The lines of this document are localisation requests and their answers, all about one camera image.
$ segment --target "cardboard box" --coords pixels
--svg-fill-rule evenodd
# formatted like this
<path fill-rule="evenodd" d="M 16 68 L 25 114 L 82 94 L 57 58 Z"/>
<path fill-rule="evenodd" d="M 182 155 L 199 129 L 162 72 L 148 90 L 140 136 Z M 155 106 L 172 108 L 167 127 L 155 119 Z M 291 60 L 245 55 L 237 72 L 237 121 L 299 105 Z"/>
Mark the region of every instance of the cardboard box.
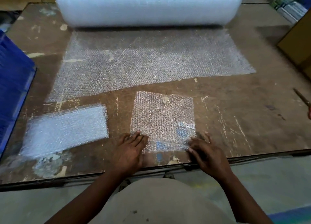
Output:
<path fill-rule="evenodd" d="M 311 10 L 291 28 L 277 46 L 311 79 Z"/>

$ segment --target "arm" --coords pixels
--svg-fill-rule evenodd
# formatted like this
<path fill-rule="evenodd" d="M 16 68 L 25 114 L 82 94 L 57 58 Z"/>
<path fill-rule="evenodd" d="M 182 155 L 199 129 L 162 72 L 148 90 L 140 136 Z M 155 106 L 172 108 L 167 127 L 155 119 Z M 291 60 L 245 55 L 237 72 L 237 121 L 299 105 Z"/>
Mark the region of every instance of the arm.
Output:
<path fill-rule="evenodd" d="M 86 224 L 103 208 L 110 195 L 128 176 L 142 167 L 142 150 L 148 136 L 124 134 L 112 158 L 112 165 L 80 195 L 59 210 L 45 224 Z"/>
<path fill-rule="evenodd" d="M 205 140 L 192 138 L 189 153 L 195 157 L 202 171 L 212 176 L 224 190 L 237 222 L 273 224 L 243 184 L 232 172 L 224 152 L 215 146 L 208 133 Z"/>

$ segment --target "brown tabletop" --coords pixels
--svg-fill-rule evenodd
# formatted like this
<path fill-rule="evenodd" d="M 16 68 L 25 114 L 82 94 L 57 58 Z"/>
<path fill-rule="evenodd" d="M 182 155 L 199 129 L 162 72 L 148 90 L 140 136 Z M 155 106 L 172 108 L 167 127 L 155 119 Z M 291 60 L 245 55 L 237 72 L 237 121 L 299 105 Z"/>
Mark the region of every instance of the brown tabletop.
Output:
<path fill-rule="evenodd" d="M 37 53 L 33 60 L 38 70 L 1 160 L 2 185 L 104 172 L 115 139 L 130 131 L 137 91 L 192 97 L 196 130 L 209 131 L 228 158 L 310 148 L 311 120 L 292 88 L 311 99 L 311 85 L 276 49 L 275 43 L 289 30 L 289 23 L 269 5 L 242 5 L 227 26 L 236 46 L 256 69 L 254 74 L 191 78 L 45 103 L 72 32 L 60 29 L 64 21 L 58 10 L 53 15 L 40 12 L 42 8 L 52 10 L 52 6 L 55 4 L 28 5 L 8 32 L 26 54 Z M 25 160 L 19 155 L 29 118 L 96 103 L 107 106 L 108 139 L 65 150 L 60 158 L 42 166 L 38 159 Z M 145 168 L 189 162 L 182 151 L 144 156 Z"/>

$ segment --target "blue plastic crate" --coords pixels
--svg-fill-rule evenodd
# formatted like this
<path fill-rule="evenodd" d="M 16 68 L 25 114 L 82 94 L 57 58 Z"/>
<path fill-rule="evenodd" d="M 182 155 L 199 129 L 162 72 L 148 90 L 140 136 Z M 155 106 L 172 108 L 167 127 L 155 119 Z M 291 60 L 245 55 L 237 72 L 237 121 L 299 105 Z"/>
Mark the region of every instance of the blue plastic crate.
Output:
<path fill-rule="evenodd" d="M 35 76 L 35 63 L 0 30 L 0 157 Z"/>

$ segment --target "unrolled bubble wrap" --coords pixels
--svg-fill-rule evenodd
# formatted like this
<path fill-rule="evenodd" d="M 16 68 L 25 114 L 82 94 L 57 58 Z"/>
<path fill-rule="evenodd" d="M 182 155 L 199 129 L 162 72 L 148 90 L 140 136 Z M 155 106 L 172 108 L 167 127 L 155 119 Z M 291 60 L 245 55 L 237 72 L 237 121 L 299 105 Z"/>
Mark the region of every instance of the unrolled bubble wrap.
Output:
<path fill-rule="evenodd" d="M 78 31 L 72 33 L 47 101 L 255 72 L 225 29 Z"/>
<path fill-rule="evenodd" d="M 242 0 L 56 0 L 72 27 L 228 23 Z"/>
<path fill-rule="evenodd" d="M 178 151 L 195 136 L 193 99 L 152 92 L 136 93 L 131 132 L 149 136 L 145 152 Z"/>
<path fill-rule="evenodd" d="M 107 137 L 106 106 L 84 106 L 30 119 L 20 154 L 43 157 Z"/>

